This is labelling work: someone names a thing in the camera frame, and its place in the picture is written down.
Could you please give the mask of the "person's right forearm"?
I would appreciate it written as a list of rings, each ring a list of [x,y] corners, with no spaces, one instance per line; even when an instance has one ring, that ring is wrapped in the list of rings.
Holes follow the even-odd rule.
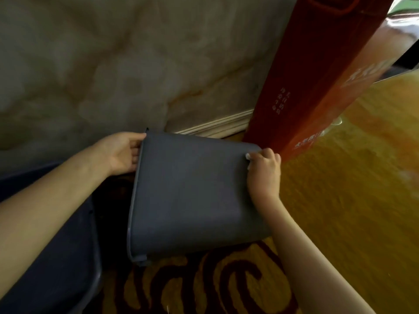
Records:
[[[304,314],[376,314],[288,213],[279,196],[252,197]]]

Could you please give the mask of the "grey plastic waste bin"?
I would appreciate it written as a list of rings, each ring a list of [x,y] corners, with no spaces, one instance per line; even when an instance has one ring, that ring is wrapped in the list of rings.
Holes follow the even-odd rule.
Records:
[[[154,259],[259,241],[270,230],[247,189],[253,143],[146,131],[127,227],[127,255]]]

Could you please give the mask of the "person's right hand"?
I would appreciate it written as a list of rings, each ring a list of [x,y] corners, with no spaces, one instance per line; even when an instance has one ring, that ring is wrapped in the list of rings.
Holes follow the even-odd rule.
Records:
[[[262,159],[248,171],[247,187],[254,206],[262,212],[280,201],[281,157],[271,148],[259,152]]]

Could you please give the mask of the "red paper gift bag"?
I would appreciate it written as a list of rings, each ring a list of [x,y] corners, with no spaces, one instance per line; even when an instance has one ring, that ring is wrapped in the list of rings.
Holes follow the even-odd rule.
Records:
[[[297,0],[243,142],[282,158],[394,0]]]

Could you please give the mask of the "person's left forearm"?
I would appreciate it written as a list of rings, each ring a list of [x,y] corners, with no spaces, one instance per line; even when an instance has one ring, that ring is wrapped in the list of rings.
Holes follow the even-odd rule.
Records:
[[[0,298],[110,171],[93,145],[0,203]]]

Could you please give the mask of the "dark blue plastic bin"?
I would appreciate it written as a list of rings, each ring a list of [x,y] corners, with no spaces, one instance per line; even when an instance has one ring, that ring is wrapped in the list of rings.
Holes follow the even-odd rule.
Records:
[[[0,177],[0,203],[63,163]],[[102,274],[91,195],[0,298],[0,314],[81,314],[91,301]]]

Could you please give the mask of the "yellow and brown patterned rug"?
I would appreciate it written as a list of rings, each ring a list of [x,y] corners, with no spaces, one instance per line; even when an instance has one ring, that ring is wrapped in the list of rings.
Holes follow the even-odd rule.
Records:
[[[147,267],[111,257],[82,314],[302,314],[271,238]]]

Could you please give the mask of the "wooden baseboard moulding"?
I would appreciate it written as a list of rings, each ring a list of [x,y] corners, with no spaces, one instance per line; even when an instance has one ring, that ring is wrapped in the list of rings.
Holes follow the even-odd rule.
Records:
[[[246,110],[231,116],[178,131],[176,134],[194,135],[207,138],[226,138],[245,131],[253,115],[253,111],[253,109]]]

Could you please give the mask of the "person's left hand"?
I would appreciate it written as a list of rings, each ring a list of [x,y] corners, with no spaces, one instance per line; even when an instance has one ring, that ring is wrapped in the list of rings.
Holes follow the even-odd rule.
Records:
[[[93,149],[107,176],[115,176],[136,170],[142,142],[130,143],[127,132],[119,132],[99,140],[93,145]]]

